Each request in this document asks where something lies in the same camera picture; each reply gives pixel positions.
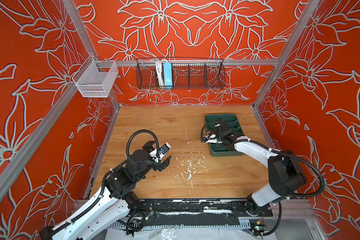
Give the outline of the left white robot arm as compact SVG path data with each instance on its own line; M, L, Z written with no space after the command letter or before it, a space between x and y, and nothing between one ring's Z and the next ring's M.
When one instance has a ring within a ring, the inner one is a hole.
M132 140L139 134L149 134L141 149L130 153ZM159 144L157 136L149 130L139 130L131 135L126 146L127 159L103 177L95 195L70 217L56 226L44 227L42 240L91 240L110 224L139 211L140 200L133 192L150 170L163 171L170 164L169 143Z

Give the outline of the green plastic divider tray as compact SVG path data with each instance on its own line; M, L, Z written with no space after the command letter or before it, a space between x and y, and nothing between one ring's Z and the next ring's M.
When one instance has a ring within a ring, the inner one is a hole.
M243 153L235 150L233 143L235 137L243 136L243 130L239 119L235 114L209 114L205 115L205 129L207 136L216 135L217 143L209 143L209 150L212 157L233 157L242 156Z

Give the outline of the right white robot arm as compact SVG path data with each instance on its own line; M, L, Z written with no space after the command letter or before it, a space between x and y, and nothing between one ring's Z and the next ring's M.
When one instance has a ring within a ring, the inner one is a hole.
M226 121L207 122L201 130L201 142L219 145L225 149L234 148L267 168L268 183L246 198L245 211L251 216L257 216L269 203L279 203L288 197L313 198L325 190L326 181L313 164L297 157L291 151L272 149L240 132L234 133ZM312 193L295 192L307 183L301 164L311 169L319 180L319 188Z

